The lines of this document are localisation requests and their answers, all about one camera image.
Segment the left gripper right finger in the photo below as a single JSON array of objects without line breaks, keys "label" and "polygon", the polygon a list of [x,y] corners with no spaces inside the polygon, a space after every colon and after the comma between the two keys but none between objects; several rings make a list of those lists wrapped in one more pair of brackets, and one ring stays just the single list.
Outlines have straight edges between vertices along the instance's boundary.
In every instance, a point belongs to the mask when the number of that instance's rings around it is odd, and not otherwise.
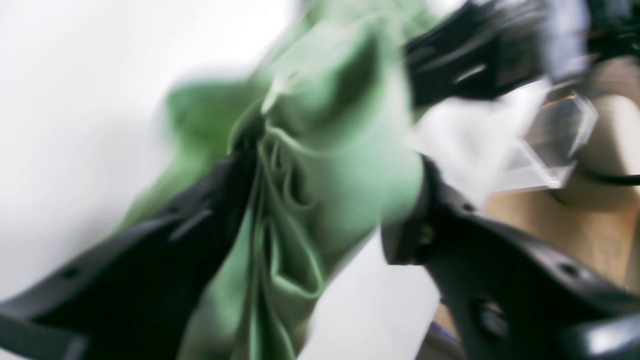
[{"label": "left gripper right finger", "polygon": [[639,298],[566,253],[483,218],[421,156],[410,215],[382,228],[390,265],[434,280],[467,360],[637,360]]}]

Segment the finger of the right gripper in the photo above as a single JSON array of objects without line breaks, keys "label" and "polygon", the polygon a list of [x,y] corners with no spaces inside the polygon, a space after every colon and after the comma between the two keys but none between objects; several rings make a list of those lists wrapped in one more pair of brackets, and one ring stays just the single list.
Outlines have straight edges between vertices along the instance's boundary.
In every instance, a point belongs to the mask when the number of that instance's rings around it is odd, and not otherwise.
[{"label": "finger of the right gripper", "polygon": [[413,104],[494,100],[539,80],[544,0],[467,0],[432,30],[407,41]]}]

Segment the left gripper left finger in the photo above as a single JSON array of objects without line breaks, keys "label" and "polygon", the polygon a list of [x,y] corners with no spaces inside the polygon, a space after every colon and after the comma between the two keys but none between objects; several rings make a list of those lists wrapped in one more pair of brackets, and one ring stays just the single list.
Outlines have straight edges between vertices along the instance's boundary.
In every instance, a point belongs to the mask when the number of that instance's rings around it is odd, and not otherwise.
[{"label": "left gripper left finger", "polygon": [[32,360],[174,360],[233,248],[257,167],[220,161],[146,221],[1,303],[1,348]]}]

